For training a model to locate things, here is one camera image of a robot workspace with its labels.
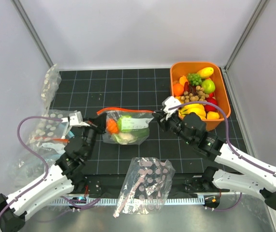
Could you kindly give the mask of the orange tangerine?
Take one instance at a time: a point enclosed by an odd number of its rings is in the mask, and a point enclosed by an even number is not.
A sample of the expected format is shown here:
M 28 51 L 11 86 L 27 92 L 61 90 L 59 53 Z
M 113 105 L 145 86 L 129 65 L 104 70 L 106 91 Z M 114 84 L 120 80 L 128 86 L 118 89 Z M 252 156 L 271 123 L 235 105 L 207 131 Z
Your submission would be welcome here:
M 184 86 L 180 83 L 174 84 L 173 85 L 173 95 L 175 97 L 182 96 L 184 93 Z

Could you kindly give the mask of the green bell pepper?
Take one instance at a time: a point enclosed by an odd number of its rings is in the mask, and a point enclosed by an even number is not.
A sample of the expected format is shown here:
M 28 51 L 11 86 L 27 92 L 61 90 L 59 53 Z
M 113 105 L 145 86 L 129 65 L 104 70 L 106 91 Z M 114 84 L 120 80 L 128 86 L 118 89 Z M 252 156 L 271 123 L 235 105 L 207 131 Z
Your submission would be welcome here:
M 129 132 L 136 140 L 143 140 L 147 139 L 150 134 L 150 130 L 148 127 L 142 128 L 142 129 L 137 129 L 137 130 L 131 130 Z

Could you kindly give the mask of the orange pumpkin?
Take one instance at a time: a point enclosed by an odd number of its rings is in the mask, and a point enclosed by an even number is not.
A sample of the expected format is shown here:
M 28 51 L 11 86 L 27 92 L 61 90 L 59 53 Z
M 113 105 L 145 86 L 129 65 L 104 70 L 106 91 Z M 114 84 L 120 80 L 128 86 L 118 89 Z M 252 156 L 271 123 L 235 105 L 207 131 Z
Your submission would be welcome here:
M 110 133 L 110 134 L 118 134 L 119 133 L 119 129 L 118 129 L 118 125 L 117 122 L 112 119 L 109 118 L 106 121 L 106 130 Z

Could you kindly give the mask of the white cauliflower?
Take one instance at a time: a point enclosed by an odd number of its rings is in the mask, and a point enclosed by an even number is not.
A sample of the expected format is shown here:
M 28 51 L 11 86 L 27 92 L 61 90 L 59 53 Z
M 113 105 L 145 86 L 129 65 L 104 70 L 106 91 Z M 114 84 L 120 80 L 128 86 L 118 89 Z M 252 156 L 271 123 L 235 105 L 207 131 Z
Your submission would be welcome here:
M 111 138 L 120 145 L 128 145 L 134 143 L 137 140 L 137 137 L 131 133 L 120 132 L 118 134 L 114 133 L 111 135 Z

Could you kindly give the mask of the yellow lemon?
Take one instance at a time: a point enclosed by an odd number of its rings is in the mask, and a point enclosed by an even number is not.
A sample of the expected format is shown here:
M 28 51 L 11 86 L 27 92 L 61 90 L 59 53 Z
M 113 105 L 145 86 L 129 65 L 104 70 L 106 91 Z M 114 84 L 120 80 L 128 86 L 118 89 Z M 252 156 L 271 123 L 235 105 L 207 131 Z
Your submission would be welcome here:
M 220 114 L 215 111 L 209 111 L 207 113 L 207 120 L 217 120 L 220 119 Z

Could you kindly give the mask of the black grid mat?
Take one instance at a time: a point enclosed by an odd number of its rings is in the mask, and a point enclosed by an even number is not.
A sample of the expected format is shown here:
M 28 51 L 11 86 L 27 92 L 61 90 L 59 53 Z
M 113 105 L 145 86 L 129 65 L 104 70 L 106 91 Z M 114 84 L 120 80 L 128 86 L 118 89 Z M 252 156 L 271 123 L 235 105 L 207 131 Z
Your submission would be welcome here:
M 77 110 L 84 117 L 95 117 L 106 107 L 157 110 L 170 94 L 169 69 L 63 71 L 61 78 L 51 109 Z M 85 174 L 125 174 L 135 157 L 168 160 L 178 174 L 216 166 L 191 152 L 174 134 L 163 132 L 155 121 L 149 128 L 149 137 L 140 145 L 107 144 L 99 136 Z

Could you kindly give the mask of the clear bag orange zipper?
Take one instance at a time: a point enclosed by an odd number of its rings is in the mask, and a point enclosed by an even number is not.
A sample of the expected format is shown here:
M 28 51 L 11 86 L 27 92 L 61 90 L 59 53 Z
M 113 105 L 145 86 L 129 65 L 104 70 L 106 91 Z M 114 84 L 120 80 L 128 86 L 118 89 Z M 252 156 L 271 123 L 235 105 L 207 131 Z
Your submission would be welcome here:
M 106 116 L 106 132 L 102 141 L 108 144 L 139 145 L 150 135 L 153 111 L 107 107 L 97 112 Z

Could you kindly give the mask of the orange plastic basket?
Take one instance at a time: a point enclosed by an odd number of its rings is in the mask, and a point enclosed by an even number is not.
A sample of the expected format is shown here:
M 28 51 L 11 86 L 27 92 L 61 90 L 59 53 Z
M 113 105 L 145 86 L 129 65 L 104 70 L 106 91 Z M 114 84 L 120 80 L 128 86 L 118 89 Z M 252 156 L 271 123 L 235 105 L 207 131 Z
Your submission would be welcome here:
M 205 67 L 212 67 L 214 69 L 214 73 L 207 79 L 210 79 L 214 82 L 215 84 L 215 91 L 213 93 L 209 94 L 209 98 L 214 98 L 218 102 L 218 107 L 221 108 L 224 113 L 226 114 L 227 117 L 230 116 L 231 113 L 231 108 L 229 105 L 229 100 L 228 96 L 226 93 L 226 89 L 224 86 L 224 81 L 222 78 L 221 71 L 218 66 L 216 66 L 213 63 L 210 62 L 178 62 L 175 63 L 171 68 L 170 68 L 170 79 L 171 79 L 171 95 L 173 95 L 173 85 L 179 83 L 179 78 L 183 75 L 187 76 L 189 73 L 197 73 L 199 70 L 205 68 Z M 189 82 L 186 82 L 184 85 L 184 90 L 185 87 L 191 86 Z M 220 119 L 217 120 L 207 120 L 204 119 L 203 121 L 206 123 L 206 130 L 211 131 L 215 129 L 222 121 L 224 121 L 223 115 L 215 108 L 212 106 L 207 105 L 207 101 L 190 101 L 193 104 L 198 103 L 202 104 L 204 106 L 206 114 L 209 111 L 215 111 L 220 114 Z

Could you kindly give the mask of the small orange persimmon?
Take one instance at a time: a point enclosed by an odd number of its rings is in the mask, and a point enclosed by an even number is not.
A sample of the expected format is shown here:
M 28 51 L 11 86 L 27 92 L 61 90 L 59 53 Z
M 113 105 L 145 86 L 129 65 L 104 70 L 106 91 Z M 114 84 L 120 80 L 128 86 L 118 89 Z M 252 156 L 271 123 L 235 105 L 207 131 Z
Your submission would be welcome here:
M 186 82 L 188 82 L 187 76 L 183 75 L 183 76 L 181 76 L 181 77 L 179 78 L 179 83 L 180 83 L 181 85 L 184 86 Z

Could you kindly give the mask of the clear bag white dots upright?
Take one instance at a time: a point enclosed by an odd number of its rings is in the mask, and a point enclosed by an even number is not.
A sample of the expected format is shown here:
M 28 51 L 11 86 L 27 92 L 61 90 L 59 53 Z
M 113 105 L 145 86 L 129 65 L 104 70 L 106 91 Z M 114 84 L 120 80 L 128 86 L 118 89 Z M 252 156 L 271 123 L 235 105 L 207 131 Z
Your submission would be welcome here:
M 43 85 L 41 88 L 41 99 L 44 110 L 48 111 L 52 100 L 54 99 L 59 85 L 61 83 L 61 75 L 58 64 L 51 66 L 45 74 Z

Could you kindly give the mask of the green apple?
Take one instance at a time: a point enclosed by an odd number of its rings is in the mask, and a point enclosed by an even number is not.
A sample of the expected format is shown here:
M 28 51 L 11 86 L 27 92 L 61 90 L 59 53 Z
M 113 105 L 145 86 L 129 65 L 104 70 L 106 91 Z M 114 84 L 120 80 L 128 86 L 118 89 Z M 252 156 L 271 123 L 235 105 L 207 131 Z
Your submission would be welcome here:
M 201 84 L 201 87 L 204 89 L 206 94 L 213 93 L 216 89 L 214 82 L 210 79 L 204 80 Z
M 128 118 L 132 118 L 132 116 L 123 115 L 117 120 L 117 125 L 120 132 L 130 132 L 133 130 L 133 128 L 129 126 L 129 121 L 127 120 Z

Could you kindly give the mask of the brown longan cluster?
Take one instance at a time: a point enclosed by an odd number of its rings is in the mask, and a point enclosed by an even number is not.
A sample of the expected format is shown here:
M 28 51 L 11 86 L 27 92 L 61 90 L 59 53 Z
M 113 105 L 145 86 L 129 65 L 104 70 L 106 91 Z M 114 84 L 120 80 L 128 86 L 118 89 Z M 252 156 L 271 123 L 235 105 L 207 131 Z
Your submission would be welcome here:
M 183 95 L 179 97 L 181 103 L 201 101 L 206 102 L 209 94 L 205 93 L 205 90 L 201 86 L 188 86 L 185 87 Z

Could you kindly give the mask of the red pomegranate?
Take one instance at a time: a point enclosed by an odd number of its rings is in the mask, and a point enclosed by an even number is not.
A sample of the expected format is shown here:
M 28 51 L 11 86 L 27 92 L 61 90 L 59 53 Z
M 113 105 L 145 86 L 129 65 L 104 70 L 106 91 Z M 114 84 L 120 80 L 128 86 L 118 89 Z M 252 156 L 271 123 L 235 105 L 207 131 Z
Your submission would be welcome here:
M 214 98 L 207 98 L 206 101 L 208 102 L 208 106 L 212 106 L 212 107 L 218 106 L 218 102 Z

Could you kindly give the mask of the clear bag pink dots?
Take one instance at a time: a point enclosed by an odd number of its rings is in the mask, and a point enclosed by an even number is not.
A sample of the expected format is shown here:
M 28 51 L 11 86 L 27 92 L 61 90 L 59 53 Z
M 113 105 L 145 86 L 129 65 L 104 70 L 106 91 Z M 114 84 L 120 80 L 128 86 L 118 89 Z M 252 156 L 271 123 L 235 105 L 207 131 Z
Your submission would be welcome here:
M 113 217 L 155 214 L 164 207 L 175 169 L 168 160 L 133 158 L 127 170 Z

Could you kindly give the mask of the yellow mango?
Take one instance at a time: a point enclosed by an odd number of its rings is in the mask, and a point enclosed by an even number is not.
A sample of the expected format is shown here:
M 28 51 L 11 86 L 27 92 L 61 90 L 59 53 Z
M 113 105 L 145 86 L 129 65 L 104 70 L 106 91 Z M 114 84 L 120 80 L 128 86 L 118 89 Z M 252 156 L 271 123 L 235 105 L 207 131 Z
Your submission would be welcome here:
M 214 69 L 212 67 L 205 67 L 197 72 L 197 74 L 201 77 L 201 79 L 207 79 L 214 73 Z

